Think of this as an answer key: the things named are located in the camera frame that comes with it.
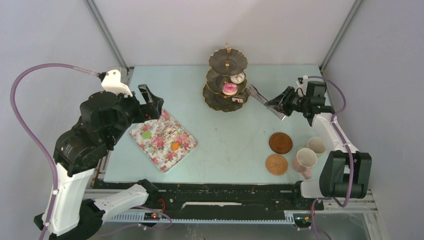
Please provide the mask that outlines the stainless steel serving tongs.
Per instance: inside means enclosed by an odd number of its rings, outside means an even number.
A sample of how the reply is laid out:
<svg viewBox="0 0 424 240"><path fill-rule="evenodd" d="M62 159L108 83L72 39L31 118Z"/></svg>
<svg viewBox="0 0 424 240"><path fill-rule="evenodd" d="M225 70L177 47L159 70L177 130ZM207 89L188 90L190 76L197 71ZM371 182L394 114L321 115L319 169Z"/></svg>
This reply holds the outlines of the stainless steel serving tongs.
<svg viewBox="0 0 424 240"><path fill-rule="evenodd" d="M267 104L268 100L252 84L246 87L246 91L250 96L255 98L258 102L260 102L268 110L270 110L274 115L276 115L281 121L285 120L287 116L284 113L280 112L279 110L276 110L275 108L269 106Z"/></svg>

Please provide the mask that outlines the small orange pastry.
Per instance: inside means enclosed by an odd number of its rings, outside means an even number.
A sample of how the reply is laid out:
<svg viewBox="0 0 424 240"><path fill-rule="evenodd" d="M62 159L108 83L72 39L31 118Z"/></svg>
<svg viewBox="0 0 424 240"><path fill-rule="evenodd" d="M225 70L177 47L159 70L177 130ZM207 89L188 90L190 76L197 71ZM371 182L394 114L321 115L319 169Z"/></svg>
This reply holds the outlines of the small orange pastry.
<svg viewBox="0 0 424 240"><path fill-rule="evenodd" d="M170 148L172 151L177 151L180 148L180 143L175 141L171 144Z"/></svg>

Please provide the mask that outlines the chocolate drizzled donut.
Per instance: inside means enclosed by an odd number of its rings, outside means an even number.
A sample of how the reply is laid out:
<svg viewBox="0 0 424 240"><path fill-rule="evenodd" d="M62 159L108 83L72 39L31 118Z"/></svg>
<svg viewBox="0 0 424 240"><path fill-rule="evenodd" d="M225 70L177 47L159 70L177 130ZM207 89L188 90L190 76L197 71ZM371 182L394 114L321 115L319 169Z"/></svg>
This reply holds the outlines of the chocolate drizzled donut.
<svg viewBox="0 0 424 240"><path fill-rule="evenodd" d="M230 81L236 85L242 84L245 81L245 79L246 79L246 75L244 72L237 75L230 76Z"/></svg>

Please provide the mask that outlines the orange tart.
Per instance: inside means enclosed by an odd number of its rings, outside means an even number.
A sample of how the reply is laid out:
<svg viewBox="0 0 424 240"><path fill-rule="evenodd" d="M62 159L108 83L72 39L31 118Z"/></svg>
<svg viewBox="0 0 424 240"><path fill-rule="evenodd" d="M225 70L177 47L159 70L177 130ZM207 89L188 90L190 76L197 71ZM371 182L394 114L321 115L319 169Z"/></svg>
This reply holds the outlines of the orange tart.
<svg viewBox="0 0 424 240"><path fill-rule="evenodd" d="M234 83L226 83L222 87L222 93L226 96L233 96L238 92L238 86Z"/></svg>

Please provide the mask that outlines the three tier dessert stand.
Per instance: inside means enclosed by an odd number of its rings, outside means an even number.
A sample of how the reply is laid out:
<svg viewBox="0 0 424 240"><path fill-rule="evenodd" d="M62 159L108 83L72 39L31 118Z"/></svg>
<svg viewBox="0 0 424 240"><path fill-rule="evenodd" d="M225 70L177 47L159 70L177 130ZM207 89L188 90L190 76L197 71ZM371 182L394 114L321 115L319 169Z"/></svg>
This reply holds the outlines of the three tier dessert stand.
<svg viewBox="0 0 424 240"><path fill-rule="evenodd" d="M245 104L235 103L231 100L234 95L225 95L222 88L227 83L232 83L230 76L245 73L248 67L248 59L240 50L234 49L229 42L225 43L225 47L215 50L210 55L208 70L205 78L206 82L202 89L204 102L209 108L221 112L234 112L243 107ZM246 97L248 102L249 94L246 91L248 85L247 74L245 80L241 84L237 84L238 92L235 95Z"/></svg>

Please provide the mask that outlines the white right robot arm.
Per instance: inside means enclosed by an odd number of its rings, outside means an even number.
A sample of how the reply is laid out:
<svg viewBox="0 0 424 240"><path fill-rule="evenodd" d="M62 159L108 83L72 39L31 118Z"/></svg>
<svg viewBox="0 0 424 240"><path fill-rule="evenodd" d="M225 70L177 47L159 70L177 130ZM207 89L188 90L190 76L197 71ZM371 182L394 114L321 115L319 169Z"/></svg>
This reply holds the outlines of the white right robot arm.
<svg viewBox="0 0 424 240"><path fill-rule="evenodd" d="M363 199L368 191L372 158L349 140L338 123L333 107L326 105L327 81L308 81L305 91L292 86L264 103L280 118L301 113L323 140L328 157L317 180L300 183L291 194L291 204L304 209L311 198Z"/></svg>

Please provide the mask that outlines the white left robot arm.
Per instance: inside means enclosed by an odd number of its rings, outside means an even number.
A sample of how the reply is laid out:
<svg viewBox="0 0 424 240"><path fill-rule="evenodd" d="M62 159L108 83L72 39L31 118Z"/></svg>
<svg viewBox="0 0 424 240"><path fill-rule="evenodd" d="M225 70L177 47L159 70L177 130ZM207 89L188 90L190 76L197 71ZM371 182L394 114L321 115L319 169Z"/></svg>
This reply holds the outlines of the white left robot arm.
<svg viewBox="0 0 424 240"><path fill-rule="evenodd" d="M158 120L163 99L145 84L138 86L145 103L123 83L127 70L110 68L100 74L103 91L80 105L77 123L56 141L53 160L57 186L47 210L34 218L51 240L86 240L112 217L137 206L153 208L158 188L147 179L128 189L98 199L84 199L86 186L99 161L112 151L133 124Z"/></svg>

